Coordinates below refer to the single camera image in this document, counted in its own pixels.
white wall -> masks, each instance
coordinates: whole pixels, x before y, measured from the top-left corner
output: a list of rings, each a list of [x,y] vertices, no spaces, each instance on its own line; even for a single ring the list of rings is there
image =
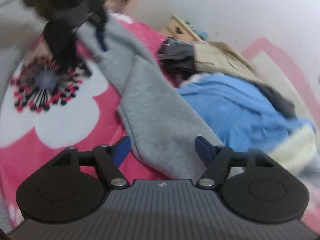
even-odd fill
[[[129,14],[160,29],[174,12],[243,51],[265,37],[304,72],[320,102],[320,0],[138,0]]]

pink stripe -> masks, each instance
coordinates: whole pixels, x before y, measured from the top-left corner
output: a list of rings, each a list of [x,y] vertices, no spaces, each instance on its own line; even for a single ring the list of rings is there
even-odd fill
[[[306,103],[311,115],[313,116],[316,125],[320,127],[320,104],[317,102],[313,94],[308,80],[302,70],[290,58],[290,56],[282,49],[272,44],[266,38],[255,40],[242,55],[247,60],[252,60],[261,51],[264,51],[269,57],[281,68],[284,74],[289,78],[296,90],[299,92],[304,102]]]

ribbed surface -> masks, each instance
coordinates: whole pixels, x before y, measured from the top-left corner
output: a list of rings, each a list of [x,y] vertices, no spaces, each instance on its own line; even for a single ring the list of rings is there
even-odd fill
[[[25,221],[13,240],[314,240],[299,221],[260,225],[235,216],[213,191],[183,181],[136,181],[86,218],[62,225]]]

white logo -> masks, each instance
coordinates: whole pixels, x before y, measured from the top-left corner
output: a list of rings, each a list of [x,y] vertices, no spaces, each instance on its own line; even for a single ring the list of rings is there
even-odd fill
[[[165,187],[165,186],[167,186],[167,184],[165,182],[161,182],[161,183],[159,183],[159,186],[160,187]]]

blue cloth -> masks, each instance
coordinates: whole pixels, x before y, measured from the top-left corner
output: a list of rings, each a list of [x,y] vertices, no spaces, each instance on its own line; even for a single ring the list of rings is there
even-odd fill
[[[177,92],[225,145],[238,152],[270,152],[303,124],[312,125],[308,119],[284,118],[254,85],[219,73]]]

